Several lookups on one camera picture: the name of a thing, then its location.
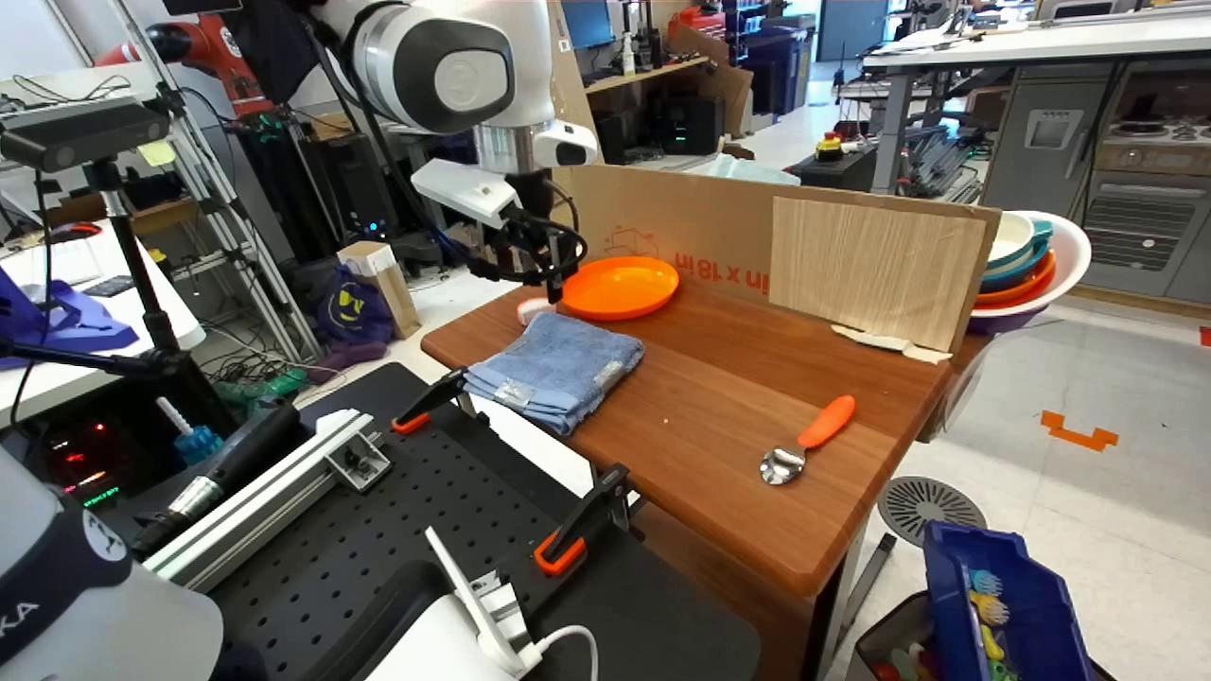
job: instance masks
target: blue bin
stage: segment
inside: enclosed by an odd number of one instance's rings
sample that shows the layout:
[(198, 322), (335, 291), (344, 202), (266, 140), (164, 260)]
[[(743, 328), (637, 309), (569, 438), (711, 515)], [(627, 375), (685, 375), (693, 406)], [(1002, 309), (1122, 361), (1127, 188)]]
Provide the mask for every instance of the blue bin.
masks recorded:
[(968, 571), (991, 571), (1002, 583), (1010, 610), (1002, 644), (1018, 681), (1095, 681), (1064, 579), (1031, 564), (1018, 535), (931, 522), (924, 560), (946, 681), (987, 681)]

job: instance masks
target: orange plate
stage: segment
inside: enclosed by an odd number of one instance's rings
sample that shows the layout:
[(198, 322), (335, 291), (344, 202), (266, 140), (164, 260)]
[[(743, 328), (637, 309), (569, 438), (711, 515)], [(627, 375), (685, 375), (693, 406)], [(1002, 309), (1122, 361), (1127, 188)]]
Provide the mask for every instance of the orange plate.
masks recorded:
[(1042, 291), (1048, 291), (1052, 277), (1054, 277), (1054, 256), (1048, 252), (1021, 284), (1002, 288), (1002, 291), (987, 291), (977, 300), (977, 305), (981, 309), (1021, 305), (1021, 301), (1037, 300)]
[(589, 322), (627, 322), (661, 309), (680, 277), (658, 256), (601, 256), (577, 266), (561, 305)]

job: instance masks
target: computer monitor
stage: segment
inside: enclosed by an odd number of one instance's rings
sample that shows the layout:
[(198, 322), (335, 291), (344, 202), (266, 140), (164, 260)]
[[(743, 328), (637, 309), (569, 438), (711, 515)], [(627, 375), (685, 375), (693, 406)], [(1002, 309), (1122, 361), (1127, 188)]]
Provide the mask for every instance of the computer monitor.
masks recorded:
[(606, 0), (563, 0), (569, 39), (576, 52), (611, 44)]

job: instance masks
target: folded towel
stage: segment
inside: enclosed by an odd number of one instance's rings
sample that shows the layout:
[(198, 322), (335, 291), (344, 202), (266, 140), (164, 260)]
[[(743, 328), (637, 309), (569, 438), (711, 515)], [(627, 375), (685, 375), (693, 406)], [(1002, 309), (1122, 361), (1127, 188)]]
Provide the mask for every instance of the folded towel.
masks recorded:
[(464, 386), (569, 434), (639, 361), (637, 338), (546, 309), (510, 349), (471, 362)]

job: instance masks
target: white cable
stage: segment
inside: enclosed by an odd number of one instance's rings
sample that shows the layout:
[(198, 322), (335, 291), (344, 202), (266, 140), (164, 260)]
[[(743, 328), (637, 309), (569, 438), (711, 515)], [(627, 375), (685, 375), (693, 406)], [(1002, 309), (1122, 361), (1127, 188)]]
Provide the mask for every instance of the white cable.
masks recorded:
[(553, 637), (536, 638), (536, 651), (546, 655), (553, 644), (584, 637), (589, 644), (589, 681), (598, 681), (598, 637), (586, 623), (557, 628)]

